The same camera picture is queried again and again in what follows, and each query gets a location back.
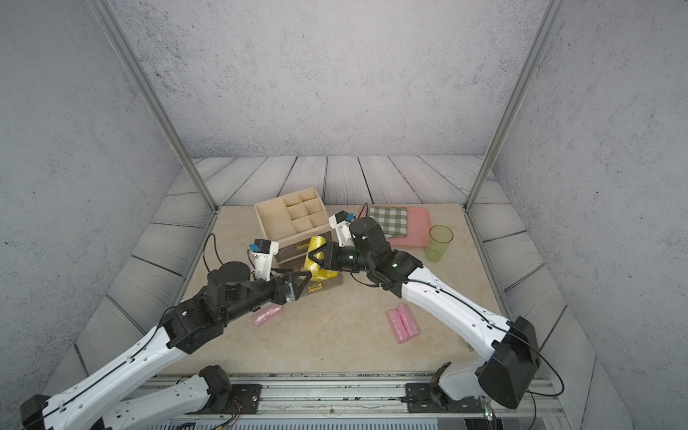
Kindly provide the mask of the yellow bag roll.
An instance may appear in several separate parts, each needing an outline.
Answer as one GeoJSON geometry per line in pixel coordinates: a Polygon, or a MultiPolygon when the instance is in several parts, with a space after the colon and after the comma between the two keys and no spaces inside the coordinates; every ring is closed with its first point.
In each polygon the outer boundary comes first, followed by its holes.
{"type": "Polygon", "coordinates": [[[306,253],[306,261],[303,265],[304,272],[311,273],[311,281],[321,282],[337,278],[340,273],[322,268],[320,262],[324,261],[324,246],[327,240],[323,236],[313,236],[306,253]]]}

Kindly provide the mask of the grey translucent drawer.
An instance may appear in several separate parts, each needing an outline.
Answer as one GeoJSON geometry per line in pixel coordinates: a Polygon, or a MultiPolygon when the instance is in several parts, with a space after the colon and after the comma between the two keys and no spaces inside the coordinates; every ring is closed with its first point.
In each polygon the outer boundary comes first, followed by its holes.
{"type": "Polygon", "coordinates": [[[310,240],[305,239],[294,244],[281,247],[275,256],[277,263],[282,264],[300,257],[305,257],[310,246],[310,240]]]}
{"type": "Polygon", "coordinates": [[[343,277],[339,274],[337,277],[331,279],[324,279],[323,281],[311,280],[306,284],[306,287],[301,294],[301,297],[311,296],[313,294],[325,292],[327,290],[332,290],[343,284],[343,277]]]}

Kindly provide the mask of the pink bag roll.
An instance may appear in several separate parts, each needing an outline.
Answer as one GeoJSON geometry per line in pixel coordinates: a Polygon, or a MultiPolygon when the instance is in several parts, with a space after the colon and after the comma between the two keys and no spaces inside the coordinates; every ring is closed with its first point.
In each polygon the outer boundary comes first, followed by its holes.
{"type": "Polygon", "coordinates": [[[390,310],[386,313],[386,318],[390,324],[392,334],[394,339],[398,344],[403,344],[410,339],[409,332],[407,331],[403,320],[397,309],[390,310]]]}
{"type": "Polygon", "coordinates": [[[256,327],[267,324],[277,316],[281,315],[283,312],[283,306],[276,304],[269,304],[268,306],[262,307],[253,316],[253,323],[256,327]]]}
{"type": "Polygon", "coordinates": [[[410,312],[410,308],[405,304],[401,304],[397,308],[397,312],[408,337],[412,339],[419,336],[420,329],[416,319],[410,312]]]}

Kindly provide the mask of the beige drawer organizer cabinet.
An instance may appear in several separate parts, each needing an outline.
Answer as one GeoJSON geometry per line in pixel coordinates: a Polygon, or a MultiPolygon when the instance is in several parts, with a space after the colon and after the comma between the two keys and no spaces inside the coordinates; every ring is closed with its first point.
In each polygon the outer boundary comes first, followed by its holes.
{"type": "Polygon", "coordinates": [[[264,237],[279,249],[316,236],[331,238],[329,215],[315,188],[258,202],[254,210],[264,237]]]}

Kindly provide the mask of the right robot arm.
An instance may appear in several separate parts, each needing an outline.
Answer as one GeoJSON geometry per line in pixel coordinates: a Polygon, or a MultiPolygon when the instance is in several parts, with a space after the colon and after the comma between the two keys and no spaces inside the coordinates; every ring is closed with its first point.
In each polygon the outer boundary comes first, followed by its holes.
{"type": "Polygon", "coordinates": [[[539,367],[546,363],[533,324],[512,321],[479,306],[441,281],[412,254],[392,248],[372,218],[342,211],[331,217],[337,241],[320,241],[307,258],[331,272],[363,273],[368,286],[389,291],[426,310],[478,354],[471,364],[445,363],[430,383],[431,399],[440,410],[460,401],[487,397],[516,409],[539,367]]]}

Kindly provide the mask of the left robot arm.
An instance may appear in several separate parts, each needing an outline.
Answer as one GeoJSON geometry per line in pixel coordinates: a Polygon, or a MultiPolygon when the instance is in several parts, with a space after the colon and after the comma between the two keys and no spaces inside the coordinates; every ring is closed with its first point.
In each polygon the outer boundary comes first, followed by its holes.
{"type": "Polygon", "coordinates": [[[225,263],[208,273],[198,293],[166,309],[141,340],[99,371],[58,394],[36,394],[25,401],[23,428],[105,428],[106,413],[143,382],[220,337],[236,319],[268,303],[297,301],[311,278],[311,272],[261,278],[245,263],[225,263]]]}

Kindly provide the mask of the green checkered cloth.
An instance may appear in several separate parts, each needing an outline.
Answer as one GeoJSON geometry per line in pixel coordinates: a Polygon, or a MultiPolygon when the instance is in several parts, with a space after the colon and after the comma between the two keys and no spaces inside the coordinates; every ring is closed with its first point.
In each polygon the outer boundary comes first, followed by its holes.
{"type": "Polygon", "coordinates": [[[373,206],[369,217],[376,221],[387,238],[404,238],[408,235],[408,209],[398,206],[373,206]]]}

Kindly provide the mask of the pink plastic tray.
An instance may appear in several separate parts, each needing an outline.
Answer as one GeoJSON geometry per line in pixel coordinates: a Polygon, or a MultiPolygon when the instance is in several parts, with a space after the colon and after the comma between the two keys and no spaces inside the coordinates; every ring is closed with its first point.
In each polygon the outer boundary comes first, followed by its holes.
{"type": "Polygon", "coordinates": [[[385,238],[394,247],[425,247],[430,230],[430,217],[427,209],[415,206],[398,207],[406,207],[408,209],[408,235],[404,238],[385,238]]]}

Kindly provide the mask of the green translucent cup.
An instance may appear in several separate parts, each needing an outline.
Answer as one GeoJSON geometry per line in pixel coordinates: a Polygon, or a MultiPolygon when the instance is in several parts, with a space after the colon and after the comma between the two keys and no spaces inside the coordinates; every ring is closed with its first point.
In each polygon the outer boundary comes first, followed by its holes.
{"type": "Polygon", "coordinates": [[[453,238],[453,231],[446,225],[433,225],[428,232],[426,259],[431,262],[441,261],[453,242],[453,238]]]}

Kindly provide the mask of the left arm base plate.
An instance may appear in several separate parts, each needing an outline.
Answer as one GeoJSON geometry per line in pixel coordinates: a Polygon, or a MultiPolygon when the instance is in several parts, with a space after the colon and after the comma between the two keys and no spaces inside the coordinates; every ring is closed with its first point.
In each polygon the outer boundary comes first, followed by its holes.
{"type": "Polygon", "coordinates": [[[213,401],[211,411],[220,415],[256,415],[263,385],[259,383],[233,384],[213,401]]]}

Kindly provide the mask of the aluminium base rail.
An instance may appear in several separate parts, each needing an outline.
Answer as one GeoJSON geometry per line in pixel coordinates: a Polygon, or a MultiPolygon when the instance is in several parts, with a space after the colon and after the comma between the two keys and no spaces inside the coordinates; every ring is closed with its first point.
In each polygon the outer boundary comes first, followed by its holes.
{"type": "Polygon", "coordinates": [[[256,415],[165,419],[159,429],[568,429],[550,382],[535,381],[515,410],[480,398],[479,413],[408,413],[407,383],[429,383],[428,373],[233,374],[233,384],[263,385],[256,415]]]}

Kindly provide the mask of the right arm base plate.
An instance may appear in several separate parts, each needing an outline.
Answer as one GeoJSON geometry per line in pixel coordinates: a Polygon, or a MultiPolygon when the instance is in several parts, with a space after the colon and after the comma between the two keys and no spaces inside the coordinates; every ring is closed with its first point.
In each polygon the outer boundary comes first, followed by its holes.
{"type": "Polygon", "coordinates": [[[408,413],[479,413],[483,406],[480,398],[467,397],[459,401],[451,399],[438,386],[430,383],[407,383],[401,402],[408,413]]]}

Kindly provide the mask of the right aluminium frame post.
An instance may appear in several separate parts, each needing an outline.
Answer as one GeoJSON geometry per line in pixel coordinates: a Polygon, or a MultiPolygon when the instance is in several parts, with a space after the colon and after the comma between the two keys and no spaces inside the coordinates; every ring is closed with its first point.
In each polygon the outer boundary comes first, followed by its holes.
{"type": "Polygon", "coordinates": [[[505,110],[500,118],[496,131],[492,137],[491,142],[487,146],[482,164],[478,170],[478,175],[469,192],[468,200],[464,205],[465,213],[471,213],[473,207],[478,203],[480,196],[490,171],[496,163],[496,160],[501,152],[507,134],[509,133],[512,123],[514,122],[518,111],[523,103],[523,100],[528,92],[530,82],[534,78],[537,68],[544,56],[548,41],[551,39],[557,20],[564,8],[564,0],[551,0],[546,5],[546,10],[540,22],[539,28],[535,38],[532,41],[528,54],[522,65],[518,79],[512,90],[511,96],[506,104],[505,110]]]}

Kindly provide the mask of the aluminium frame post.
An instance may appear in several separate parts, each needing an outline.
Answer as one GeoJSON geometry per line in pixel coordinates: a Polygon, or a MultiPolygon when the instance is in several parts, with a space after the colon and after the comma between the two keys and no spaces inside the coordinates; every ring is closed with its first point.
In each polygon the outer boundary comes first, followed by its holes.
{"type": "Polygon", "coordinates": [[[511,96],[506,104],[505,110],[500,118],[496,131],[492,137],[491,142],[487,146],[482,164],[478,170],[478,175],[469,192],[468,200],[464,205],[465,213],[471,213],[473,207],[478,203],[480,196],[490,171],[496,163],[496,160],[501,152],[507,134],[509,133],[512,123],[514,122],[518,111],[523,103],[523,100],[528,92],[530,82],[534,78],[537,68],[544,56],[548,41],[551,39],[557,20],[564,8],[564,0],[551,0],[546,5],[546,10],[540,22],[539,28],[535,38],[532,41],[528,54],[522,65],[518,79],[512,90],[511,96]]]}
{"type": "Polygon", "coordinates": [[[133,80],[137,91],[143,98],[144,104],[149,109],[154,120],[161,129],[161,132],[163,132],[169,146],[190,178],[193,186],[201,195],[202,200],[204,200],[211,213],[216,214],[219,210],[219,205],[211,196],[198,168],[195,166],[195,163],[193,163],[179,133],[172,124],[166,109],[163,107],[161,100],[156,94],[150,79],[143,70],[139,59],[136,57],[125,32],[119,25],[118,19],[116,19],[109,2],[105,0],[89,0],[87,4],[104,31],[110,45],[115,50],[118,58],[133,80]]]}

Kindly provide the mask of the left aluminium frame post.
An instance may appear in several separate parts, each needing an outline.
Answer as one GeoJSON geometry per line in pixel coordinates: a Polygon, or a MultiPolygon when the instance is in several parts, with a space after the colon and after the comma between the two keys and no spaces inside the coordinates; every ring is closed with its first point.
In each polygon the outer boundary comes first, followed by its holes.
{"type": "Polygon", "coordinates": [[[105,0],[89,0],[87,4],[104,31],[110,45],[115,50],[118,58],[133,80],[137,91],[143,98],[144,104],[149,109],[154,120],[161,129],[161,132],[163,132],[169,146],[190,178],[193,186],[201,195],[202,200],[204,200],[211,213],[216,214],[219,210],[219,205],[211,196],[198,168],[195,166],[195,163],[193,163],[179,133],[172,124],[166,109],[163,107],[161,100],[156,94],[150,79],[143,70],[139,59],[136,57],[125,32],[119,25],[118,19],[116,19],[109,2],[105,0]]]}

